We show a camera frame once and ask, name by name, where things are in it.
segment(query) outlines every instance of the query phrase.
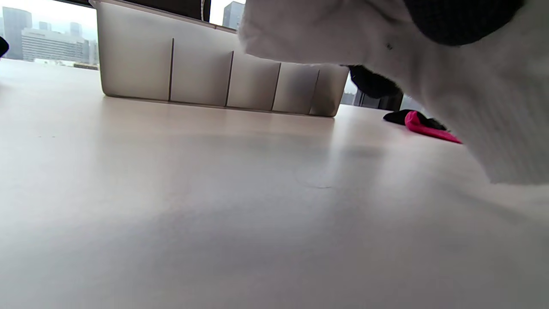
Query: black object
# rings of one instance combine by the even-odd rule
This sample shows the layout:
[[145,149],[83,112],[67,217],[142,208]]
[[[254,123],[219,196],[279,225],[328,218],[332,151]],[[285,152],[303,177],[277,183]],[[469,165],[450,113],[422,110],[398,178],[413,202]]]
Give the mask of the black object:
[[404,0],[429,39],[448,46],[479,41],[509,23],[525,0]]
[[370,98],[379,99],[395,96],[400,91],[394,82],[366,69],[362,65],[350,65],[349,69],[352,82]]
[[0,36],[0,57],[4,56],[9,50],[9,44]]
[[[405,123],[406,115],[408,115],[409,112],[415,112],[415,111],[413,111],[411,109],[403,109],[403,110],[398,111],[398,112],[392,112],[392,113],[389,113],[389,114],[385,115],[383,117],[383,120],[385,120],[387,122],[391,122],[391,123],[405,125],[406,124]],[[436,121],[434,118],[427,118],[427,117],[425,117],[425,115],[423,115],[420,112],[417,112],[417,117],[419,118],[419,122],[421,122],[421,124],[423,124],[424,126],[426,126],[428,128],[447,131],[447,128],[444,125],[442,125],[441,123],[439,123],[438,121]]]
[[[56,0],[91,7],[88,0]],[[201,0],[125,0],[145,7],[201,20]],[[204,21],[210,21],[211,0],[204,1]]]

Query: white desk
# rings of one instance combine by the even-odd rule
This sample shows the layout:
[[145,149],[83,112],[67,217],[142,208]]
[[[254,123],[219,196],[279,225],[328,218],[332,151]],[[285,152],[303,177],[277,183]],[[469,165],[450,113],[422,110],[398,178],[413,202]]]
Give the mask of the white desk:
[[335,119],[106,98],[0,61],[0,308],[547,308],[549,190]]

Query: pink sock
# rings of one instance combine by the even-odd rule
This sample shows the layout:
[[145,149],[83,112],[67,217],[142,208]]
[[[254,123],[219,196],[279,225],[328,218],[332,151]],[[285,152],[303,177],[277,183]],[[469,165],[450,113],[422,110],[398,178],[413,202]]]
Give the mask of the pink sock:
[[431,136],[437,139],[461,144],[461,141],[458,140],[452,134],[446,131],[432,129],[421,124],[421,122],[419,121],[419,118],[417,117],[417,112],[415,111],[409,112],[408,115],[406,115],[406,119],[404,120],[404,122],[406,123],[406,127],[408,128],[408,130],[412,132],[416,132],[416,133]]

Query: sky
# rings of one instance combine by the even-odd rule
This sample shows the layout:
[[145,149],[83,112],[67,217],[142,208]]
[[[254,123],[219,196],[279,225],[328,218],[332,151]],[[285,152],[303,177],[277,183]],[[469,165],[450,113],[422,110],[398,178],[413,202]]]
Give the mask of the sky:
[[[223,23],[223,9],[233,0],[211,0],[210,22],[221,25]],[[92,8],[67,4],[54,0],[0,0],[0,6],[23,9],[32,13],[33,27],[38,28],[39,21],[52,24],[52,30],[65,33],[69,30],[69,23],[80,23],[83,37],[88,40],[97,39],[97,15]],[[348,80],[345,92],[356,93],[355,85]]]

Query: office building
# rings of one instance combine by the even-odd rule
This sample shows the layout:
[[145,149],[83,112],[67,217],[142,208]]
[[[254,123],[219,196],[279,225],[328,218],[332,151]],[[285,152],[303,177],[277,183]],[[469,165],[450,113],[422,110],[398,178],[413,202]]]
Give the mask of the office building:
[[353,105],[354,100],[355,100],[355,94],[346,92],[341,97],[341,104]]
[[95,40],[89,42],[89,62],[87,63],[93,65],[99,64],[99,45]]
[[40,21],[40,22],[38,23],[38,28],[39,28],[40,30],[48,30],[48,31],[51,31],[51,30],[52,30],[52,24],[47,23],[47,22],[45,22],[45,21]]
[[89,61],[85,58],[86,40],[81,37],[40,29],[23,30],[23,60],[52,59],[74,62]]
[[244,4],[233,1],[223,11],[223,26],[237,29],[240,27],[240,20],[244,13]]
[[79,23],[70,23],[70,35],[82,37],[82,25]]
[[5,55],[8,59],[23,59],[23,42],[21,32],[25,28],[32,28],[32,14],[25,10],[2,8],[4,17],[4,39],[10,48]]

